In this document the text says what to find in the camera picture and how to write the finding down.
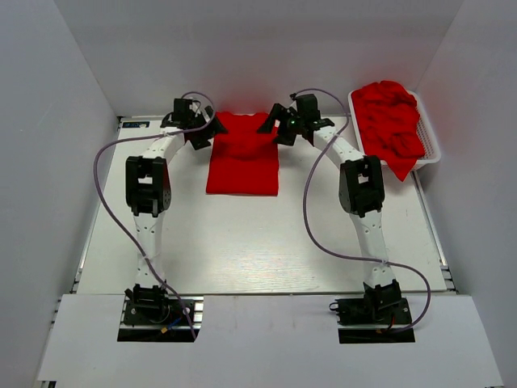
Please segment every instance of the gray wall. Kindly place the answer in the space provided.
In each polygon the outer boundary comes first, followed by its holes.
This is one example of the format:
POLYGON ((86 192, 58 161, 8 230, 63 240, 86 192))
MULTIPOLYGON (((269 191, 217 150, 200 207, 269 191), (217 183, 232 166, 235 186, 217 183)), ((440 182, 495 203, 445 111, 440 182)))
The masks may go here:
POLYGON ((418 91, 442 146, 421 174, 456 286, 517 386, 517 2, 465 0, 418 91))
POLYGON ((52 0, 0 2, 0 378, 32 386, 116 118, 52 0))
POLYGON ((234 112, 308 86, 343 98, 382 78, 414 89, 461 2, 56 0, 121 116, 163 114, 190 89, 234 112))

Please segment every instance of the red fabric in basket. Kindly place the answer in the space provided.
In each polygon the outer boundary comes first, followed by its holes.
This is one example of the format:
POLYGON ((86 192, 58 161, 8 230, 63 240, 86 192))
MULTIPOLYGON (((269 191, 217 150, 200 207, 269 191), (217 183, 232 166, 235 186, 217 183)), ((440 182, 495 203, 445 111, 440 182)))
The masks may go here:
POLYGON ((215 136, 207 194, 278 195, 278 145, 273 133, 256 133, 267 113, 237 116, 218 112, 228 130, 215 136))
POLYGON ((366 155, 385 160, 403 181, 426 154, 417 135, 417 101, 399 83, 371 83, 352 93, 354 112, 366 155))

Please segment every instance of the red cloth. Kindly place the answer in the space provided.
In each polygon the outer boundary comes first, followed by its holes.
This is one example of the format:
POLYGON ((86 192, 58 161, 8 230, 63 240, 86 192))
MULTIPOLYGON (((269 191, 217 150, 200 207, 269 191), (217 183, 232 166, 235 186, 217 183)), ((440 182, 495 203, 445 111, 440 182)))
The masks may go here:
POLYGON ((417 101, 393 81, 374 82, 352 93, 364 152, 385 160, 401 181, 425 155, 417 135, 417 101))
POLYGON ((267 113, 237 116, 218 112, 228 130, 215 136, 207 194, 278 195, 278 145, 271 134, 256 133, 267 113))

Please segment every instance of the white panel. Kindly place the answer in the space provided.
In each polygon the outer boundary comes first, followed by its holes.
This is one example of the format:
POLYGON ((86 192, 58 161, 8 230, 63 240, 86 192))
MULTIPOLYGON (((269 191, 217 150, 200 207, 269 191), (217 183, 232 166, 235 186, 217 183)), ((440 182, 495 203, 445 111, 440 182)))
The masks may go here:
POLYGON ((515 1, 466 0, 418 89, 443 151, 421 175, 427 199, 508 386, 517 386, 516 16, 515 1))
MULTIPOLYGON (((470 297, 435 297, 413 344, 338 343, 334 297, 206 297, 193 344, 117 343, 124 297, 65 295, 39 379, 80 387, 484 388, 501 384, 470 297)), ((413 314, 425 297, 410 297, 413 314)))
MULTIPOLYGON (((333 117, 336 126, 344 119, 333 117)), ((121 129, 120 137, 159 132, 121 129)), ((343 135, 354 145, 354 132, 343 135)), ((106 198, 122 222, 135 232, 125 203, 125 160, 141 154, 151 141, 116 147, 106 198)), ((305 232, 301 198, 307 174, 319 150, 302 138, 281 146, 280 191, 272 196, 208 196, 205 188, 211 149, 182 148, 169 166, 172 202, 163 226, 162 260, 167 279, 180 293, 345 293, 363 292, 363 265, 320 252, 305 232)), ((433 289, 445 289, 439 256, 427 229, 411 178, 404 183, 386 171, 383 230, 389 258, 415 266, 433 289)), ((338 199, 339 172, 324 158, 309 190, 309 220, 330 249, 360 255, 350 217, 338 199)), ((423 291, 412 272, 394 269, 405 291, 423 291)), ((137 249, 99 210, 88 248, 79 293, 122 293, 134 284, 137 249)))
POLYGON ((116 118, 52 0, 0 2, 0 376, 31 386, 116 118))
POLYGON ((414 89, 461 1, 56 3, 117 115, 131 116, 166 113, 191 89, 244 113, 308 86, 343 100, 382 78, 414 89))

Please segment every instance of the plastic laundry basket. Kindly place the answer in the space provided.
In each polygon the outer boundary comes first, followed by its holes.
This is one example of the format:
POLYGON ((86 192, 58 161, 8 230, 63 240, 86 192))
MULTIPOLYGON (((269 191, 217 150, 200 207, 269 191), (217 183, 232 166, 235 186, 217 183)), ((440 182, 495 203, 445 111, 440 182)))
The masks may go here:
MULTIPOLYGON (((420 120, 417 123, 417 135, 423 144, 424 150, 426 151, 426 154, 423 156, 423 158, 417 159, 417 162, 411 169, 412 171, 414 171, 426 164, 438 162, 442 154, 439 152, 435 132, 433 131, 431 123, 427 118, 427 113, 422 104, 422 101, 420 101, 420 98, 412 91, 407 92, 417 100, 417 110, 418 113, 420 113, 420 120)), ((359 133, 359 126, 357 125, 357 118, 355 117, 354 103, 352 102, 352 93, 353 91, 348 94, 348 103, 350 105, 352 124, 354 125, 355 137, 357 138, 357 145, 359 147, 359 150, 361 152, 364 152, 363 140, 361 139, 361 135, 359 133)), ((381 160, 380 164, 382 165, 382 167, 388 167, 384 160, 381 160)))

